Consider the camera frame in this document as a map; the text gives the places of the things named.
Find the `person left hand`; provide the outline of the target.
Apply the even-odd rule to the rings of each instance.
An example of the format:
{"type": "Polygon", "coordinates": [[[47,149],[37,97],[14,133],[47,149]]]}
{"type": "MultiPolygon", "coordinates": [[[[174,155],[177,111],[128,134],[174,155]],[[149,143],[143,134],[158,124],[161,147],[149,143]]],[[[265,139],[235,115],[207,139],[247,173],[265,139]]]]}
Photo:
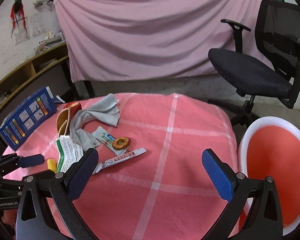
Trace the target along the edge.
{"type": "Polygon", "coordinates": [[[14,227],[17,220],[17,209],[4,210],[4,214],[1,218],[4,224],[14,227]]]}

